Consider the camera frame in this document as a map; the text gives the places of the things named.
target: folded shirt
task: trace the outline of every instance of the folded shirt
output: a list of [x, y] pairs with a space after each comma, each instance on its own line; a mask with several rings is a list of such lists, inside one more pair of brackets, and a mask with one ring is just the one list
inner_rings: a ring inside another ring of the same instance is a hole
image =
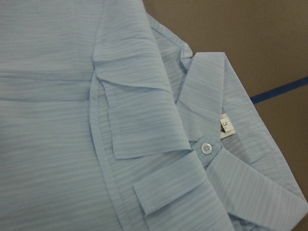
[[307, 213], [224, 53], [193, 57], [138, 0], [2, 5], [0, 230], [289, 231]]

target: button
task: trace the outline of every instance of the button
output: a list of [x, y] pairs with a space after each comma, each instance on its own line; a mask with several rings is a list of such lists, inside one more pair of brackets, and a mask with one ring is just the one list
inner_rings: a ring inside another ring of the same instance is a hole
[[212, 152], [212, 146], [209, 143], [203, 143], [201, 150], [204, 154], [208, 155]]

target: blue fabric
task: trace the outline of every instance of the blue fabric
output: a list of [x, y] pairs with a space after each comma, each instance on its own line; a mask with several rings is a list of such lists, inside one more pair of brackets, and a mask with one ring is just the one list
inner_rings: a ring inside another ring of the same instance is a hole
[[193, 57], [139, 0], [1, 4], [0, 230], [284, 231], [307, 211], [224, 53]]

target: striped fabric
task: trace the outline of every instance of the striped fabric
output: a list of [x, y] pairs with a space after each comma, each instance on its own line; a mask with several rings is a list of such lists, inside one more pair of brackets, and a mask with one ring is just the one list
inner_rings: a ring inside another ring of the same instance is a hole
[[225, 54], [193, 58], [140, 0], [0, 3], [1, 231], [284, 231], [307, 210]]

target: dark blue stripe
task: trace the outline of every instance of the dark blue stripe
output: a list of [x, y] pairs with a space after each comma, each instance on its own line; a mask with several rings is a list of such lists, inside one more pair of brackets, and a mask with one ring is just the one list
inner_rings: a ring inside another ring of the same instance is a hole
[[272, 90], [269, 90], [267, 92], [261, 93], [259, 95], [250, 97], [253, 104], [268, 100], [270, 98], [273, 98], [277, 95], [281, 95], [283, 93], [286, 93], [288, 91], [291, 91], [293, 89], [302, 87], [304, 85], [308, 84], [308, 77], [302, 78], [300, 80], [294, 81], [292, 83], [288, 83], [286, 85], [283, 85], [278, 88], [274, 88]]

